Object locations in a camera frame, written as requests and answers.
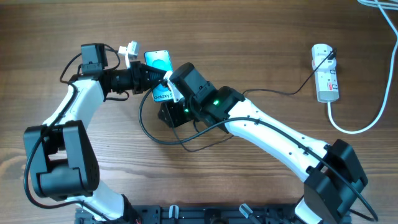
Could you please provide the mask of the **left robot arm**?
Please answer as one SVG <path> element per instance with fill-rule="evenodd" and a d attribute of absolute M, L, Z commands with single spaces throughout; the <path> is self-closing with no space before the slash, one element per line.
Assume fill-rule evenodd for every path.
<path fill-rule="evenodd" d="M 125 69 L 110 68 L 106 44 L 84 44 L 82 63 L 69 80 L 57 110 L 23 135 L 27 163 L 24 191 L 31 204 L 43 209 L 78 205 L 97 222 L 141 223 L 142 218 L 123 195 L 100 179 L 100 168 L 86 129 L 108 93 L 141 94 L 155 88 L 165 72 L 136 60 L 139 44 L 131 41 L 115 51 Z"/>

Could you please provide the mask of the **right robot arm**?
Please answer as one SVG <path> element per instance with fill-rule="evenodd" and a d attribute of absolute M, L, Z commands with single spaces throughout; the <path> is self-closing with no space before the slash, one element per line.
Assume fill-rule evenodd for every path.
<path fill-rule="evenodd" d="M 228 86 L 216 89 L 185 63 L 166 72 L 174 99 L 159 113 L 170 127 L 197 120 L 209 128 L 245 139 L 287 166 L 304 184 L 294 209 L 304 223 L 342 223 L 368 178 L 351 145 L 310 138 L 262 112 L 242 93 Z"/>

